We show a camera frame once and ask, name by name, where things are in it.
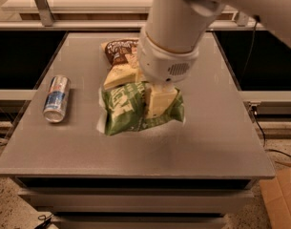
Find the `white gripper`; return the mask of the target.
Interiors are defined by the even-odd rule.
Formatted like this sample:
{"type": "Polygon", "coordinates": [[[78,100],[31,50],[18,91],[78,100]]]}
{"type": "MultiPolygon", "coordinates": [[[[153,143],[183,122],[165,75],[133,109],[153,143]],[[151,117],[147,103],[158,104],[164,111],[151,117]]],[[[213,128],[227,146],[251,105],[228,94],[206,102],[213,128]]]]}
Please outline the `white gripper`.
{"type": "MultiPolygon", "coordinates": [[[[198,58],[198,47],[191,52],[168,52],[154,44],[144,29],[137,45],[137,60],[146,79],[155,83],[179,82],[189,76],[198,58]]],[[[177,89],[170,84],[145,85],[145,117],[161,116],[173,103],[177,89]]]]}

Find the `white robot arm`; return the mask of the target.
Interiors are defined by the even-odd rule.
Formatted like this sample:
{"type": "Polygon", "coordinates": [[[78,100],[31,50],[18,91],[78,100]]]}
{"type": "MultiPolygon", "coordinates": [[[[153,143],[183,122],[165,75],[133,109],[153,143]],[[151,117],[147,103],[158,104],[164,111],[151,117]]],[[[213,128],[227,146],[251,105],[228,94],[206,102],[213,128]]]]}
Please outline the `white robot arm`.
{"type": "Polygon", "coordinates": [[[291,0],[154,0],[140,33],[138,60],[150,81],[178,82],[187,77],[195,61],[200,73],[190,80],[187,115],[219,119],[245,113],[237,90],[217,85],[218,63],[200,56],[198,43],[225,6],[242,11],[291,48],[291,0]]]}

